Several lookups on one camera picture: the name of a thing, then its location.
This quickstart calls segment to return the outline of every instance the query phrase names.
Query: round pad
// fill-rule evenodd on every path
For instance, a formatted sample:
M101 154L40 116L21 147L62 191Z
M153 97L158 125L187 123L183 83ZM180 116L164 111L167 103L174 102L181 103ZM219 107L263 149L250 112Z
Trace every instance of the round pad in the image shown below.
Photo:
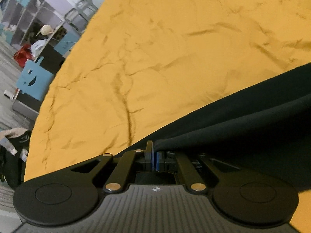
M35 192L38 201L49 205L65 202L71 197L71 194L71 189L62 184L47 184L39 187Z
M213 202L224 215L242 224L276 226L291 219L298 206L298 194L282 180L239 171L226 173L220 180Z
M88 215L97 201L98 192L91 179L82 173L62 171L25 182L13 196L19 216L41 226L76 222Z
M275 198L276 191L273 187L263 183L248 183L240 188L243 198L255 202L264 203Z

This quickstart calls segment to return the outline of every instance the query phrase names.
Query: metal screw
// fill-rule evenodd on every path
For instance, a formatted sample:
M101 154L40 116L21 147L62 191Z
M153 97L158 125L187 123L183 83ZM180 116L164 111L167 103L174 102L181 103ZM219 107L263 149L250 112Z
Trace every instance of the metal screw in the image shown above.
M106 189L109 191L117 191L121 188L121 185L119 183L109 183L106 185Z
M206 185L202 183L194 183L191 185L191 189L194 191L203 191L204 189L206 189Z

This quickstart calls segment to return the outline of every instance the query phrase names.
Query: ribbed plastic surface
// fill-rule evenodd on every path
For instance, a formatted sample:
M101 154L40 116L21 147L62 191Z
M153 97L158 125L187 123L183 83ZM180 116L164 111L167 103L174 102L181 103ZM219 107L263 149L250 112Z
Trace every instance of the ribbed plastic surface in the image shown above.
M297 233L289 224L250 229L223 218L207 197L183 186L131 185L123 194L106 196L85 219L64 227L23 225L17 233Z

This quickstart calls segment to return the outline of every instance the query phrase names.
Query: yellow bedsheet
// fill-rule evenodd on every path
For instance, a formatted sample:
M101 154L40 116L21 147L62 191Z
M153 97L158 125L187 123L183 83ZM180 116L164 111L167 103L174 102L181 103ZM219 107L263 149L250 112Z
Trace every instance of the yellow bedsheet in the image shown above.
M290 221L290 224L294 226L301 233L311 232L311 190L301 192L299 194L299 204L295 211L295 214Z
M25 179L116 154L310 49L311 0L106 0L45 97Z

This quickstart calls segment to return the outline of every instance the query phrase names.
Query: ball of yarn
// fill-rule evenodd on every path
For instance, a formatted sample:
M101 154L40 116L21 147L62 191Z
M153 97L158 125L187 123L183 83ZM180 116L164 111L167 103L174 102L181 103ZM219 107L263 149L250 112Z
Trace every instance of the ball of yarn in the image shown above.
M40 32L41 32L41 34L42 34L43 36L47 36L47 35L51 34L53 31L54 31L54 30L53 30L52 26L50 26L49 24L44 25L44 26L41 28L41 30L40 30Z

